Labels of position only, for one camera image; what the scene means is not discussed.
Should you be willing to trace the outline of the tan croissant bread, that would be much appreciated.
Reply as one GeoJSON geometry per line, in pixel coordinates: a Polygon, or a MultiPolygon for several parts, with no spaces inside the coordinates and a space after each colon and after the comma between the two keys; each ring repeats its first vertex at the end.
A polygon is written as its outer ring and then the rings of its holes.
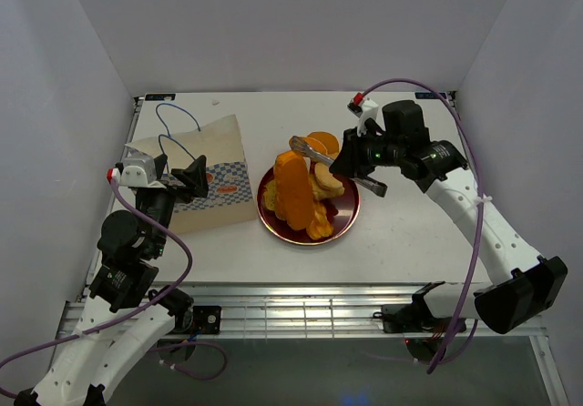
{"type": "Polygon", "coordinates": [[[317,163],[314,166],[314,176],[318,185],[332,197],[338,197],[344,193],[343,183],[324,164],[317,163]]]}

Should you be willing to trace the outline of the paper bag with blue checks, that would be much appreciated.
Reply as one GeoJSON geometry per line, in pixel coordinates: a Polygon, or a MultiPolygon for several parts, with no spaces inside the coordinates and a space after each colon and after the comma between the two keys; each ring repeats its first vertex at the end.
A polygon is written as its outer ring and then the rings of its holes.
{"type": "Polygon", "coordinates": [[[185,183],[171,173],[173,169],[187,168],[196,157],[206,158],[207,196],[176,201],[170,229],[185,234],[255,218],[238,119],[228,115],[203,126],[188,110],[168,102],[157,104],[154,113],[161,130],[127,143],[131,155],[165,154],[168,163],[161,180],[174,187],[185,183]]]}

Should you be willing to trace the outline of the metal serving tongs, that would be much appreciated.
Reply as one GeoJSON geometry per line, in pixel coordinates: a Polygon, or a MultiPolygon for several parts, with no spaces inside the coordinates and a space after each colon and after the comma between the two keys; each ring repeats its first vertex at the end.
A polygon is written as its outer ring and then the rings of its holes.
{"type": "MultiPolygon", "coordinates": [[[[301,137],[291,137],[289,140],[289,145],[291,150],[299,152],[305,157],[312,158],[317,163],[322,163],[326,167],[329,167],[333,163],[333,159],[331,157],[328,157],[327,155],[317,151],[301,137]]],[[[388,190],[388,187],[384,183],[372,178],[352,178],[352,181],[362,188],[373,192],[377,197],[380,198],[384,198],[388,190]]]]}

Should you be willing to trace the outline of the long orange bread loaf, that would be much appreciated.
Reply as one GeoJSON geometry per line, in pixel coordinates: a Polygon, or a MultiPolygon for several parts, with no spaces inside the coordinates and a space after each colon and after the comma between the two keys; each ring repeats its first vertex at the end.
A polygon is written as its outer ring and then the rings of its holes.
{"type": "Polygon", "coordinates": [[[277,187],[276,216],[294,231],[306,229],[314,215],[312,186],[304,158],[294,151],[276,157],[273,167],[277,187]]]}

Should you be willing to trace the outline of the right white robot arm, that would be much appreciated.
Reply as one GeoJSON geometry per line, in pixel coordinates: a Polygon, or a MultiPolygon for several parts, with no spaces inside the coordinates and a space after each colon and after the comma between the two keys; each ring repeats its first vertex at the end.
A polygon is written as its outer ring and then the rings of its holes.
{"type": "Polygon", "coordinates": [[[343,145],[330,170],[361,180],[375,195],[385,184],[370,176],[377,167],[397,167],[437,204],[466,240],[477,243],[477,255],[490,279],[473,289],[464,318],[478,318],[489,329],[506,334],[549,309],[565,281],[568,267],[555,256],[547,259],[525,242],[479,193],[478,182],[462,153],[451,142],[430,138],[422,108],[412,100],[379,107],[356,96],[348,105],[358,118],[343,133],[343,145]]]}

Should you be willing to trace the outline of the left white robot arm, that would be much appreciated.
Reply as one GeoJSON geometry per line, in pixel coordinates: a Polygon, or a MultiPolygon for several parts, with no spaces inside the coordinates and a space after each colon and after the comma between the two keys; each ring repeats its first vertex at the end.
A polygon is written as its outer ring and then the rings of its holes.
{"type": "Polygon", "coordinates": [[[131,188],[135,203],[104,220],[97,248],[101,266],[71,340],[46,376],[19,392],[16,405],[104,405],[133,366],[164,335],[187,330],[193,321],[192,298],[176,284],[151,286],[158,268],[150,261],[163,254],[176,204],[205,198],[209,192],[206,158],[174,168],[163,178],[166,154],[137,153],[107,173],[114,192],[131,188]]]}

